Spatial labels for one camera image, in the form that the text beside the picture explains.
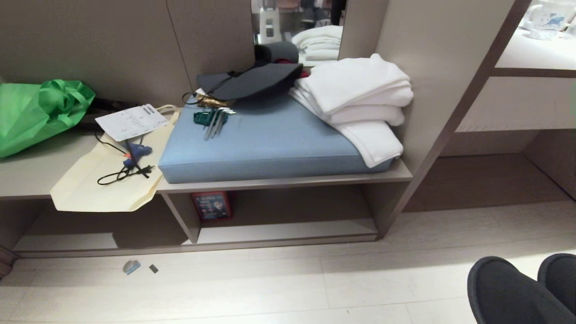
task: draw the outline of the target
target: blue glue gun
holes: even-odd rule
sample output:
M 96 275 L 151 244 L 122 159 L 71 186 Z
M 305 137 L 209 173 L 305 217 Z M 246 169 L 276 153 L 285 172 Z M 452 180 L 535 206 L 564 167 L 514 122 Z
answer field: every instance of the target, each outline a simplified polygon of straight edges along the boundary
M 134 143 L 129 143 L 129 145 L 134 156 L 128 156 L 128 159 L 124 161 L 124 166 L 128 169 L 134 168 L 141 157 L 152 153 L 152 148 L 149 146 Z

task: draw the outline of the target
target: light wood floor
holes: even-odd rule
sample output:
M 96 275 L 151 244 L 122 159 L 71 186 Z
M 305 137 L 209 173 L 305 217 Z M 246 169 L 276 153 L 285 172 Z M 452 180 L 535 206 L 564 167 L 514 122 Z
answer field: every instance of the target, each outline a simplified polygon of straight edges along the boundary
M 129 276 L 129 257 L 23 259 L 0 323 L 475 323 L 476 260 L 534 278 L 558 252 L 576 253 L 573 201 L 404 213 L 380 242 L 143 255 Z

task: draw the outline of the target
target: paper sheet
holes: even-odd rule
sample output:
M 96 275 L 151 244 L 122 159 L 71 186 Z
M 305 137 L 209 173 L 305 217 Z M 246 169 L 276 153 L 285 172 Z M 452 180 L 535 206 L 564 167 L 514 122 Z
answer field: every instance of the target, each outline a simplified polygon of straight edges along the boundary
M 168 124 L 168 120 L 149 104 L 98 117 L 96 122 L 116 142 L 144 135 Z
M 162 156 L 170 133 L 178 118 L 176 112 L 168 124 L 144 136 L 143 145 L 152 148 L 152 154 L 143 156 L 141 166 L 156 166 L 150 178 L 134 175 L 106 186 L 98 178 L 120 171 L 126 159 L 114 148 L 98 143 L 94 149 L 81 157 L 50 190 L 57 210 L 69 212 L 133 212 L 149 202 L 162 179 L 158 161 Z M 110 136 L 104 134 L 104 142 L 120 147 Z

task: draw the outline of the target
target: seat cushion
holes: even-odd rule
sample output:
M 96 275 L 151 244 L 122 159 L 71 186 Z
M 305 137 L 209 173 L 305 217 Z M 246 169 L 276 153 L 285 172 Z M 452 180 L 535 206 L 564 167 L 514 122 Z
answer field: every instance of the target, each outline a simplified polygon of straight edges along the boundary
M 340 133 L 288 95 L 237 102 L 219 135 L 204 140 L 186 106 L 160 159 L 169 183 L 276 179 L 387 171 L 368 168 Z

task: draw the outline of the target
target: black slipper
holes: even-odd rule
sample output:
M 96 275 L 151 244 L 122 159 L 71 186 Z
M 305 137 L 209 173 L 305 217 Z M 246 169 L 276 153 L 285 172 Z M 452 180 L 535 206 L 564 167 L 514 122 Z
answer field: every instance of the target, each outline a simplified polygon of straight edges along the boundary
M 479 324 L 574 324 L 576 317 L 537 281 L 498 257 L 480 259 L 468 275 L 468 299 Z
M 546 258 L 538 270 L 538 282 L 576 314 L 576 255 L 560 253 Z

